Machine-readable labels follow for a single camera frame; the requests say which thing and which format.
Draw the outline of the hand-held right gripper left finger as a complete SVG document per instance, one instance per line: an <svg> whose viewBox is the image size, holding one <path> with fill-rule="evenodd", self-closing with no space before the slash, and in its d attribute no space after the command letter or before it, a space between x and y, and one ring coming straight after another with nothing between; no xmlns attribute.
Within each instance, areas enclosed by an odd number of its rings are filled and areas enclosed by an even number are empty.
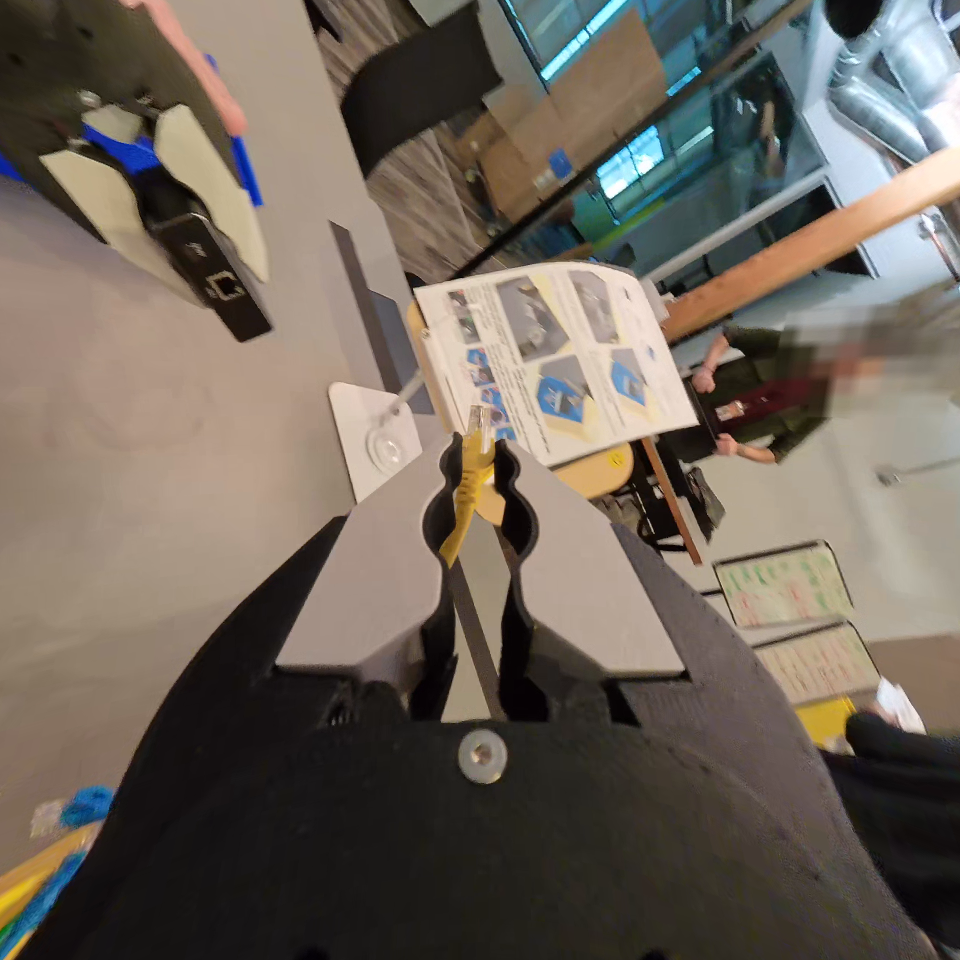
<svg viewBox="0 0 960 960"><path fill-rule="evenodd" d="M343 522L276 659L298 673L384 683L441 719L457 666L450 564L462 436L434 443Z"/></svg>

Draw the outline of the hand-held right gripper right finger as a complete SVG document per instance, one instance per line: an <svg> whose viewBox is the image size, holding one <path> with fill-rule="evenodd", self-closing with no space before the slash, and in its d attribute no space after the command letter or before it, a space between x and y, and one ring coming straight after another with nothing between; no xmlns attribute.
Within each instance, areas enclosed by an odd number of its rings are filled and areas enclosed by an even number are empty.
<svg viewBox="0 0 960 960"><path fill-rule="evenodd" d="M500 706L516 722L637 722L623 685L687 672L606 517L532 454L499 440L494 486L510 582Z"/></svg>

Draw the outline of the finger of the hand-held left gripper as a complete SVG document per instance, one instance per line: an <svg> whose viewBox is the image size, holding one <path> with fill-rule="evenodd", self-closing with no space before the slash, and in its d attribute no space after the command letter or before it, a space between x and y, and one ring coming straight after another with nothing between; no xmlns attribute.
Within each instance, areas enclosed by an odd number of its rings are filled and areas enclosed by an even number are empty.
<svg viewBox="0 0 960 960"><path fill-rule="evenodd" d="M148 231L137 195L122 172L76 150L44 154L39 161L108 246L186 303L204 306Z"/></svg>
<svg viewBox="0 0 960 960"><path fill-rule="evenodd" d="M166 171L199 198L246 268L259 282L270 282L268 246L253 201L187 105L158 114L153 150Z"/></svg>

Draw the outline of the blue plastic bin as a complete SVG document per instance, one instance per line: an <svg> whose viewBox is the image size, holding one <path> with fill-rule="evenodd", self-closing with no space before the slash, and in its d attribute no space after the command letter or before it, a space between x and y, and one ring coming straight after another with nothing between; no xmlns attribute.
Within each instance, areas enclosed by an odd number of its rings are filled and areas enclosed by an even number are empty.
<svg viewBox="0 0 960 960"><path fill-rule="evenodd" d="M155 150L154 138L148 134L139 135L133 142L124 142L96 132L92 126L84 125L90 143L100 147L111 159L120 162L121 169L128 174L139 174L161 166ZM258 184L258 177L251 162L244 137L231 136L230 147L239 176L240 185L246 190L248 198L256 209L263 207L264 200Z"/></svg>

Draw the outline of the black ethernet splitter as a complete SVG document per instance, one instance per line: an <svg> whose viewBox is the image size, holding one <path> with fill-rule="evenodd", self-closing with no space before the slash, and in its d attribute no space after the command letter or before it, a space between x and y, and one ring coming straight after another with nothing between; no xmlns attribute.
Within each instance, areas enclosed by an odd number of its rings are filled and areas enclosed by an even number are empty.
<svg viewBox="0 0 960 960"><path fill-rule="evenodd" d="M148 234L201 306L215 312L239 343L270 334L274 327L252 275L199 197L160 167L137 174L134 182Z"/></svg>

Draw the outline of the yellow plastic bin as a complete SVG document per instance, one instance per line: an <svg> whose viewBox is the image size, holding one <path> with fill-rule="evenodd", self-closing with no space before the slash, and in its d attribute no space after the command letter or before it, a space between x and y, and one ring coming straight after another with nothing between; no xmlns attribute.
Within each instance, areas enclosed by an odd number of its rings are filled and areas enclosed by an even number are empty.
<svg viewBox="0 0 960 960"><path fill-rule="evenodd" d="M76 875L102 822L72 830L1 877L1 958L17 958Z"/></svg>

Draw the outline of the person's left hand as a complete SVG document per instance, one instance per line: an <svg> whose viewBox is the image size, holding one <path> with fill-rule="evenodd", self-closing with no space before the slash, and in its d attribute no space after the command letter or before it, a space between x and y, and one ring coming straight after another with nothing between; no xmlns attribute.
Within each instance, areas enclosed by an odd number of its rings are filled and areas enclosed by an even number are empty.
<svg viewBox="0 0 960 960"><path fill-rule="evenodd" d="M120 3L127 9L142 9L149 15L153 25L160 30L166 41L198 79L208 99L220 115L226 133L231 138L245 136L248 123L244 111L211 62L187 35L172 6L166 1L121 1Z"/></svg>

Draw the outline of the wooden display board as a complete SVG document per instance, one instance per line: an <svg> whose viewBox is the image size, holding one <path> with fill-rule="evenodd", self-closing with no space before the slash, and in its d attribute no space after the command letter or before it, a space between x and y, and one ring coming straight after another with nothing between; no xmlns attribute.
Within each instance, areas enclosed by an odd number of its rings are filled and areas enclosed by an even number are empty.
<svg viewBox="0 0 960 960"><path fill-rule="evenodd" d="M412 300L406 310L404 324L413 344L414 356L422 374L427 395L443 428L448 431L461 430L461 422L450 412L429 355L429 331L426 328L423 313L416 300ZM553 474L585 500L606 497L624 486L634 466L634 456L630 445L622 443L610 449L593 453L579 460L553 468ZM492 481L488 481L478 492L477 513L486 522L501 526L505 502L497 492Z"/></svg>

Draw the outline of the white stand base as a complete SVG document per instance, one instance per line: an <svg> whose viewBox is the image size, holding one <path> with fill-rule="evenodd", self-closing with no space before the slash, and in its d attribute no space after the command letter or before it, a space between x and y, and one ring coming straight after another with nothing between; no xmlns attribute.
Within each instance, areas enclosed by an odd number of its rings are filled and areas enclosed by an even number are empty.
<svg viewBox="0 0 960 960"><path fill-rule="evenodd" d="M410 400L424 386L420 373L399 393L333 382L334 423L356 503L373 494L423 451Z"/></svg>

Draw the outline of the small whiteboard red writing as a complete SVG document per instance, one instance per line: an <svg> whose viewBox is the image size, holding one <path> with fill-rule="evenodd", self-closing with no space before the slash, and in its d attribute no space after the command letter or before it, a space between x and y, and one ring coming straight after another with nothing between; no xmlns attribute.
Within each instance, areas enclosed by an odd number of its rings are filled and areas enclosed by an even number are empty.
<svg viewBox="0 0 960 960"><path fill-rule="evenodd" d="M858 629L838 621L752 647L791 707L876 692L882 673Z"/></svg>

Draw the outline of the black chair backrest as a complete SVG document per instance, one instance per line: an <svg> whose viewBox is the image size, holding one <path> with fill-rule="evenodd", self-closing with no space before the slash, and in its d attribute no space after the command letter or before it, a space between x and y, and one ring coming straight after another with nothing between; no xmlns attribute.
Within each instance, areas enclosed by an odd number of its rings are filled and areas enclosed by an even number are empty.
<svg viewBox="0 0 960 960"><path fill-rule="evenodd" d="M478 2L383 48L356 72L340 103L362 177L368 179L392 151L477 107L502 85Z"/></svg>

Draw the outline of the printed instruction sheet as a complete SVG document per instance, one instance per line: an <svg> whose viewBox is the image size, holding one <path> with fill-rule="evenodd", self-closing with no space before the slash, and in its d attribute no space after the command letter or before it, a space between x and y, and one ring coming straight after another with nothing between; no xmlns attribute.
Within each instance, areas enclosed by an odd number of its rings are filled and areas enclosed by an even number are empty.
<svg viewBox="0 0 960 960"><path fill-rule="evenodd" d="M698 422L661 325L628 270L548 262L414 291L428 392L464 434L489 410L498 441L548 468Z"/></svg>

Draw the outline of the cardboard box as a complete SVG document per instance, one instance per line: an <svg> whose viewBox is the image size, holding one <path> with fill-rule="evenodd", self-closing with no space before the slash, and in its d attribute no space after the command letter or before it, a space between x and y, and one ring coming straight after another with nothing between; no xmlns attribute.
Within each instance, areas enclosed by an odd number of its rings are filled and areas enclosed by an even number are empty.
<svg viewBox="0 0 960 960"><path fill-rule="evenodd" d="M507 84L456 143L493 215L512 224L666 102L666 71L634 3L546 92Z"/></svg>

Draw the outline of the wooden post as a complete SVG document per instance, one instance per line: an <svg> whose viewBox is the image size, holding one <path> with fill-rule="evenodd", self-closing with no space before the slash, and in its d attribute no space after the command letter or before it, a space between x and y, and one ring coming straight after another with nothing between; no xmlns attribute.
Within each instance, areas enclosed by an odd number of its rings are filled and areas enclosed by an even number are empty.
<svg viewBox="0 0 960 960"><path fill-rule="evenodd" d="M668 305L662 332L674 344L744 306L846 256L863 242L959 197L959 148L949 147L896 174L849 206L777 241Z"/></svg>

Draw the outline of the silver air duct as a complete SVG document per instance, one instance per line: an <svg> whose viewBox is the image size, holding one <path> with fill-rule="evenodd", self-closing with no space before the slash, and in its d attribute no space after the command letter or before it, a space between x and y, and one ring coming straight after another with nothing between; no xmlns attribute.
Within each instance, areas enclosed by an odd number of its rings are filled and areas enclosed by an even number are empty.
<svg viewBox="0 0 960 960"><path fill-rule="evenodd" d="M934 2L884 2L864 34L843 39L827 98L870 144L914 165L959 145L959 57Z"/></svg>

